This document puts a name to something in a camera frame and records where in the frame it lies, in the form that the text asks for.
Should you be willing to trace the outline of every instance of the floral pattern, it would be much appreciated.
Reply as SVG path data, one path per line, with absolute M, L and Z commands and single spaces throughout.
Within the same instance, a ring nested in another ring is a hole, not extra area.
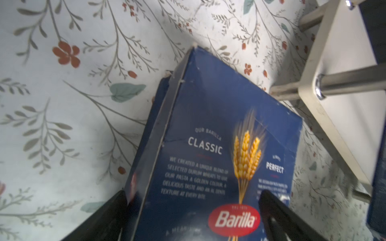
M 164 71 L 193 41 L 264 91 L 298 81 L 308 0 L 15 0 L 0 10 L 0 239 L 61 240 L 126 182 Z M 372 240 L 368 205 L 304 118 L 290 208 L 328 240 Z

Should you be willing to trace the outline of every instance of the red flower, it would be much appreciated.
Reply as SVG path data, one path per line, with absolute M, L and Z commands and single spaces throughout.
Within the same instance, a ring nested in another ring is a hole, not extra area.
M 60 41 L 58 44 L 58 47 L 53 47 L 52 52 L 59 57 L 58 62 L 60 64 L 68 64 L 71 60 L 71 65 L 74 68 L 78 68 L 80 65 L 80 60 L 75 57 L 79 54 L 79 48 L 75 45 L 72 46 L 72 53 L 71 53 L 71 47 L 66 42 Z
M 119 174 L 123 175 L 126 173 L 126 169 L 124 169 L 123 167 L 118 167 L 118 172 Z
M 244 74 L 251 75 L 252 69 L 250 64 L 245 64 Z
M 0 182 L 0 196 L 3 194 L 5 190 L 5 184 Z
M 129 76 L 130 76 L 131 78 L 134 78 L 134 79 L 135 79 L 135 78 L 137 77 L 137 74 L 136 74 L 134 71 L 131 71 L 131 70 L 130 70 L 130 71 L 128 71 L 127 73 L 129 74 Z

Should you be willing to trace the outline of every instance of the blue cardboard box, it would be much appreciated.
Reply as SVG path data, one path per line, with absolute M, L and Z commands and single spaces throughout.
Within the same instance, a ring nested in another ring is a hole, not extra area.
M 302 119 L 193 47 L 151 121 L 125 186 L 121 240 L 265 241 L 259 195 L 289 204 Z
M 386 241 L 386 123 L 372 182 L 367 226 L 377 240 Z

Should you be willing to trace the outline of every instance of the barilla logo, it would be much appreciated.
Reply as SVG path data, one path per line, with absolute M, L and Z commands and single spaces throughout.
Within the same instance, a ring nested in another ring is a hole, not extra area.
M 244 204 L 222 205 L 209 215 L 210 229 L 224 237 L 245 236 L 255 231 L 260 224 L 259 212 Z

